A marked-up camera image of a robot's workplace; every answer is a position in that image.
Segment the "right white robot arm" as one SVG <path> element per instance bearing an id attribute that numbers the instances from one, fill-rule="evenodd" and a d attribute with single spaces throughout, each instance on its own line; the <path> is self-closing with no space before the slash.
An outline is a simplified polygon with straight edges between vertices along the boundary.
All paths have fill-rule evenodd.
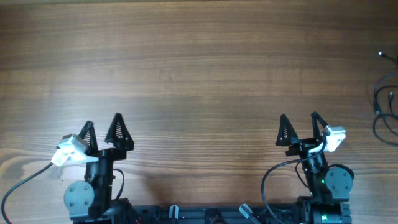
<path id="1" fill-rule="evenodd" d="M 332 127 L 316 112 L 311 114 L 313 136 L 300 139 L 288 117 L 280 116 L 277 146 L 287 146 L 286 156 L 298 156 L 309 196 L 299 196 L 293 207 L 292 223 L 351 223 L 349 193 L 354 172 L 342 164 L 329 164 L 327 152 L 335 152 L 346 130 Z"/>

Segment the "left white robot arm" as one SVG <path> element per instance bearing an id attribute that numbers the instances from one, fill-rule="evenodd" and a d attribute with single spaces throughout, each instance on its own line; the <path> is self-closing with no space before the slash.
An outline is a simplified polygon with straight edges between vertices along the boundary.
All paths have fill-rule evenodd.
<path id="1" fill-rule="evenodd" d="M 113 146 L 98 149 L 94 124 L 87 121 L 79 134 L 62 138 L 58 148 L 66 149 L 68 160 L 85 164 L 85 175 L 81 181 L 68 186 L 64 203 L 73 223 L 139 223 L 140 217 L 126 198 L 121 198 L 122 185 L 115 199 L 112 187 L 120 172 L 114 162 L 125 160 L 127 152 L 134 149 L 134 141 L 127 130 L 123 117 L 116 113 L 106 134 L 106 143 Z"/>

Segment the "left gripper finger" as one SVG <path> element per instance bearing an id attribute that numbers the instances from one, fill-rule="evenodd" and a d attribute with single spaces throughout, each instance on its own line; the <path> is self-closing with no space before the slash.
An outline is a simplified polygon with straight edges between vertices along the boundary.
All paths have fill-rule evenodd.
<path id="1" fill-rule="evenodd" d="M 114 115 L 104 141 L 107 144 L 112 144 L 116 149 L 134 150 L 134 141 L 127 130 L 121 113 Z"/>
<path id="2" fill-rule="evenodd" d="M 88 143 L 87 154 L 96 154 L 98 152 L 95 128 L 92 121 L 85 123 L 78 136 Z"/>

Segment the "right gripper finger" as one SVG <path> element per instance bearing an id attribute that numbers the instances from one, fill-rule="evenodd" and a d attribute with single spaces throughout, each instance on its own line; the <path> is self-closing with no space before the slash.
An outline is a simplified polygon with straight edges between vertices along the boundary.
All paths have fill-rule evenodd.
<path id="1" fill-rule="evenodd" d="M 291 146 L 299 143 L 299 137 L 295 132 L 291 122 L 285 114 L 280 116 L 279 131 L 276 146 Z"/>
<path id="2" fill-rule="evenodd" d="M 323 128 L 325 128 L 328 126 L 328 123 L 316 111 L 314 111 L 311 114 L 311 117 L 312 117 L 313 137 L 317 140 L 322 140 L 322 135 L 318 125 L 320 124 Z"/>

